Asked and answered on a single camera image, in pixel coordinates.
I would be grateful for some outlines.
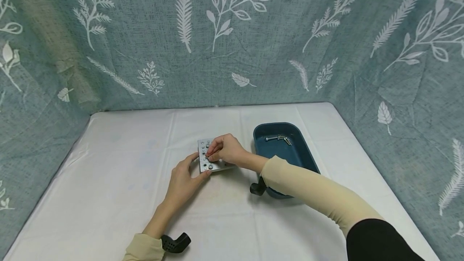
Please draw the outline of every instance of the left hand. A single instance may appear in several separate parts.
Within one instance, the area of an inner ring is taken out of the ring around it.
[[[211,175],[211,171],[207,170],[196,178],[190,176],[190,164],[198,158],[198,155],[198,152],[190,154],[171,172],[171,181],[163,203],[173,210],[172,213],[177,212],[198,190],[201,183]]]

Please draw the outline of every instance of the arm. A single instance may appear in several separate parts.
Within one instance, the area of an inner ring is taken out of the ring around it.
[[[247,152],[232,135],[214,139],[207,155],[210,161],[223,159],[260,173],[269,187],[296,197],[333,219],[345,237],[361,220],[382,220],[379,213],[354,191],[311,170],[292,166],[277,156],[268,159]]]
[[[197,157],[198,152],[191,154],[174,167],[164,201],[156,208],[143,232],[134,236],[122,261],[161,261],[164,256],[161,236],[166,227],[201,183],[211,175],[207,171],[196,178],[190,177],[190,163]]]

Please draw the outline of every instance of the black clip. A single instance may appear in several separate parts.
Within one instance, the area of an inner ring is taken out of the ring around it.
[[[161,241],[163,243],[163,250],[170,253],[182,253],[190,245],[190,242],[192,242],[186,233],[182,233],[177,240],[163,235],[161,236]]]
[[[250,193],[257,195],[257,196],[262,196],[263,193],[266,191],[266,183],[264,182],[264,179],[262,176],[259,177],[259,181],[257,184],[251,184],[250,185]]]

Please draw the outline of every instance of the black sleeve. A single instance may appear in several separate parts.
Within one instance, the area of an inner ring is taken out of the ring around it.
[[[366,219],[347,235],[348,261],[424,261],[388,222]]]

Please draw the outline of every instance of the right hand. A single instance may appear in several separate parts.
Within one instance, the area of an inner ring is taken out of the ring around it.
[[[206,156],[210,161],[223,160],[230,164],[243,167],[244,160],[250,152],[246,151],[240,142],[232,135],[216,137],[210,144]]]

